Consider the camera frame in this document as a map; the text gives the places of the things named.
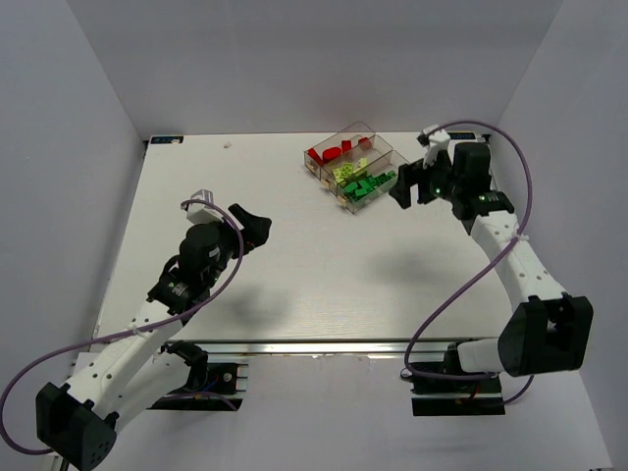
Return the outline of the green stepped lego brick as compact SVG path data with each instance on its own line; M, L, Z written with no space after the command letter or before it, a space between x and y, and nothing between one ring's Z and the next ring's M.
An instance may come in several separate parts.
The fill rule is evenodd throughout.
M368 194L374 190L374 187L368 180L360 180L357 184L358 188L355 190L356 194Z

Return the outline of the red flower toy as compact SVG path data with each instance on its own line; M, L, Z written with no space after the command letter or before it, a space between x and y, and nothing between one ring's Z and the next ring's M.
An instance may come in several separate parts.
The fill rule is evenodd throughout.
M322 153L322 160L325 164L327 164L328 162L331 162L337 158L339 158L342 155L343 151L341 147L330 147L327 148L323 151Z

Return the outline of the red lego brick stack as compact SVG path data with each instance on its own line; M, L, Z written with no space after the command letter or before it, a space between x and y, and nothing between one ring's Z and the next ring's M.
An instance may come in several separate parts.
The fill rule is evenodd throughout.
M310 148L307 150L307 155L310 159L312 159L318 166L323 166L324 162L318 152L314 148Z

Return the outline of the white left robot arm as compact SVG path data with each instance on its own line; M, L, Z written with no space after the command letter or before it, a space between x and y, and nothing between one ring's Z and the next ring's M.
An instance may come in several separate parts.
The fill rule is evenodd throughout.
M207 353L173 337L209 302L229 262L241 262L270 235L271 219L238 204L222 211L189 200L183 209L191 226L125 337L109 341L62 386L47 384L35 398L38 438L78 470L95 469L129 421L168 395L204 393Z

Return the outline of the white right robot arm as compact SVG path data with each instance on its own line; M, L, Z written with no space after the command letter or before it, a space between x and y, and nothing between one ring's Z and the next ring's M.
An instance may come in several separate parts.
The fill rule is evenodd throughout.
M495 271L508 296L512 315L496 338L449 345L434 371L406 366L415 378L480 382L506 373L512 377L574 371L583 362L594 309L585 296L572 296L546 270L523 235L514 207L492 189L491 152L479 142L463 142L452 154L437 152L398 169L390 196L403 209L410 189L418 201L450 203L454 217L483 249L489 265L477 276Z

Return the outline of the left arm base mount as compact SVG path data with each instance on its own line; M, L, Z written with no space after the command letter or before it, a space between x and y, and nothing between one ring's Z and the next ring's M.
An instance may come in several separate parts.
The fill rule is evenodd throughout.
M236 412L248 387L246 363L210 362L205 382L200 386L179 388L149 407L160 411Z

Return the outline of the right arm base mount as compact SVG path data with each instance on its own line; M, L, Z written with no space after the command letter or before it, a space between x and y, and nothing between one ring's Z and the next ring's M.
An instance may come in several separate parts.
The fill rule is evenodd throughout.
M424 378L403 368L399 377L411 385L415 417L472 417L505 414L498 377L483 381Z

